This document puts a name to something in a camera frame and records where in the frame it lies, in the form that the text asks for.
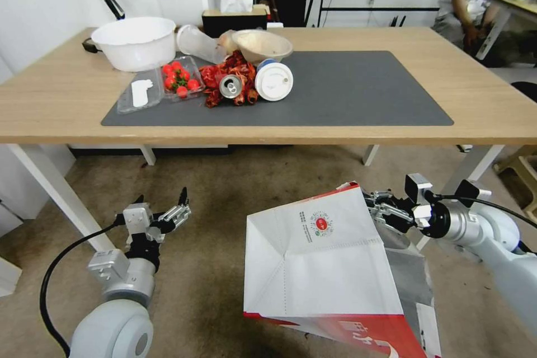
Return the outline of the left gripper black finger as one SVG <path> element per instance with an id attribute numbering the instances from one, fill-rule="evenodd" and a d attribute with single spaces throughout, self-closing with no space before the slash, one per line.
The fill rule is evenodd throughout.
<path id="1" fill-rule="evenodd" d="M 143 201 L 144 201 L 144 195 L 139 195 L 139 197 L 133 202 L 133 204 L 140 204 Z M 117 213 L 115 215 L 114 225 L 115 226 L 125 225 L 125 218 L 124 218 L 123 213 Z"/>
<path id="2" fill-rule="evenodd" d="M 161 232 L 173 232 L 191 215 L 187 187 L 183 187 L 178 203 L 158 217 L 158 228 Z"/>

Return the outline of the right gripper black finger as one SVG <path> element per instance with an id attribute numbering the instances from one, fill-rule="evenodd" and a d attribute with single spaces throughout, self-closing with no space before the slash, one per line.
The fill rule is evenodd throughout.
<path id="1" fill-rule="evenodd" d="M 395 197 L 391 190 L 373 192 L 362 190 L 362 195 L 369 209 L 387 208 L 387 206 L 401 209 L 404 202 L 403 199 Z"/>
<path id="2" fill-rule="evenodd" d="M 390 227 L 399 233 L 407 233 L 416 226 L 414 217 L 408 212 L 386 203 L 368 206 L 370 216 L 375 224 Z"/>

